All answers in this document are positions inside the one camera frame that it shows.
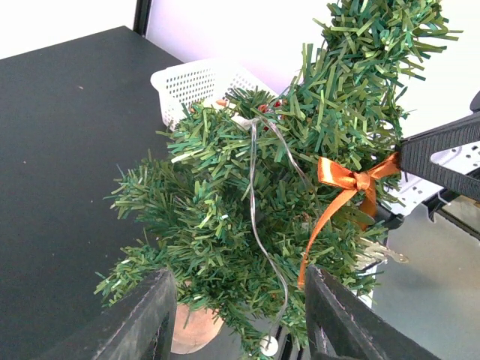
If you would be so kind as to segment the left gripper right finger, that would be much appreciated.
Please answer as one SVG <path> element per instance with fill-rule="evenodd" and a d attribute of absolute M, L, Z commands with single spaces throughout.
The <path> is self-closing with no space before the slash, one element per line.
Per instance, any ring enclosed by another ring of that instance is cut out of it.
<path fill-rule="evenodd" d="M 312 359 L 437 358 L 377 316 L 326 270 L 309 266 L 304 290 Z"/>

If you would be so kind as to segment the gold glitter cutout ornament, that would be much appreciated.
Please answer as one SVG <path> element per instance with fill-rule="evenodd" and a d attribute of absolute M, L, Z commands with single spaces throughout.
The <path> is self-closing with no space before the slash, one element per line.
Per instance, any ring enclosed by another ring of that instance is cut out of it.
<path fill-rule="evenodd" d="M 377 213 L 374 219 L 384 225 L 387 230 L 396 230 L 404 223 L 404 216 L 402 214 L 394 214 L 381 205 L 377 206 Z M 389 258 L 396 263 L 406 264 L 409 262 L 405 255 L 388 248 L 386 241 L 373 242 L 366 238 L 360 238 L 359 241 L 365 245 L 366 248 L 363 253 L 357 256 L 357 262 L 355 264 L 357 270 L 366 271 L 379 263 L 385 262 Z"/>

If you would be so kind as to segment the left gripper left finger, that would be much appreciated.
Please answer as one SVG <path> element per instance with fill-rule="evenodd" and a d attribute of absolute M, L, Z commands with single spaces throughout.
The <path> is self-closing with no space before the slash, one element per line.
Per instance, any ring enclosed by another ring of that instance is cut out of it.
<path fill-rule="evenodd" d="M 162 268 L 38 358 L 169 359 L 175 318 L 176 282 Z"/>

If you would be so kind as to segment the red berry sprig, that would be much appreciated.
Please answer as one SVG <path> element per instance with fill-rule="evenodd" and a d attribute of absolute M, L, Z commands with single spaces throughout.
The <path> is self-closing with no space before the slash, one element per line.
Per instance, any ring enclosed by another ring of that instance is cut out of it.
<path fill-rule="evenodd" d="M 284 105 L 287 105 L 287 100 L 276 100 L 274 103 L 261 104 L 261 105 L 258 106 L 257 109 L 261 113 L 275 113 L 277 110 L 278 111 L 282 110 Z M 287 115 L 285 115 L 285 114 L 277 115 L 276 121 L 277 122 L 283 122 L 288 116 L 289 116 L 289 114 L 287 114 Z"/>

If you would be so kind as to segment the orange ribbon bow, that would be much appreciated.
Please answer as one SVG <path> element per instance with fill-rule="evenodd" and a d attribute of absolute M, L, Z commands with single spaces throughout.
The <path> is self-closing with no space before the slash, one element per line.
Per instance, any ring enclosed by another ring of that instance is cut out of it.
<path fill-rule="evenodd" d="M 319 158 L 317 167 L 318 181 L 323 184 L 341 188 L 342 192 L 337 195 L 321 214 L 316 226 L 313 228 L 301 261 L 298 276 L 299 289 L 303 289 L 305 286 L 305 275 L 310 249 L 327 221 L 358 192 L 362 191 L 365 193 L 365 198 L 360 205 L 360 209 L 365 214 L 373 217 L 377 213 L 376 180 L 399 173 L 401 170 L 399 165 L 400 158 L 399 152 L 392 153 L 381 163 L 362 172 L 353 172 L 326 157 Z"/>

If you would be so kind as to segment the white plastic basket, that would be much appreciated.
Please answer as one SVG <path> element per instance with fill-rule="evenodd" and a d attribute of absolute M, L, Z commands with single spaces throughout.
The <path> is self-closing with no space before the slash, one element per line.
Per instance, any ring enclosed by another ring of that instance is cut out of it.
<path fill-rule="evenodd" d="M 231 88 L 277 94 L 246 68 L 222 58 L 168 67 L 153 73 L 150 81 L 159 95 L 162 121 L 170 130 L 185 117 L 184 108 L 199 101 L 218 101 Z"/>

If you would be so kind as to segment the small green christmas tree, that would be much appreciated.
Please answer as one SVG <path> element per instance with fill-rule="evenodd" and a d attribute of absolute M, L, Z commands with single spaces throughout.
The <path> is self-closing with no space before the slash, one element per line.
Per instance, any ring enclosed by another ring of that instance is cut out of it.
<path fill-rule="evenodd" d="M 121 174 L 112 192 L 120 218 L 133 215 L 155 238 L 124 248 L 97 285 L 108 305 L 159 268 L 175 276 L 177 299 L 192 311 L 211 309 L 260 359 L 256 317 L 308 342 L 302 257 L 321 214 L 342 189 L 318 181 L 319 158 L 356 173 L 395 153 L 406 112 L 400 75 L 416 77 L 438 46 L 452 40 L 438 1 L 342 1 L 329 6 L 321 48 L 306 45 L 300 74 L 281 95 L 231 88 L 228 107 L 184 108 L 169 134 L 169 154 L 147 157 Z M 261 104 L 287 100 L 261 113 Z M 289 114 L 277 122 L 280 114 Z M 356 269 L 360 238 L 385 228 L 361 211 L 358 192 L 316 237 L 307 267 L 324 267 L 363 295 L 375 280 Z"/>

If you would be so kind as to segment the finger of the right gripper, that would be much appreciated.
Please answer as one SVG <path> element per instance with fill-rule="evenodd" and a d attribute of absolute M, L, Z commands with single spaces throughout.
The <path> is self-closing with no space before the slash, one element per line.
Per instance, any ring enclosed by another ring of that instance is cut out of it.
<path fill-rule="evenodd" d="M 401 142 L 398 166 L 472 200 L 479 200 L 479 114 L 436 127 Z"/>

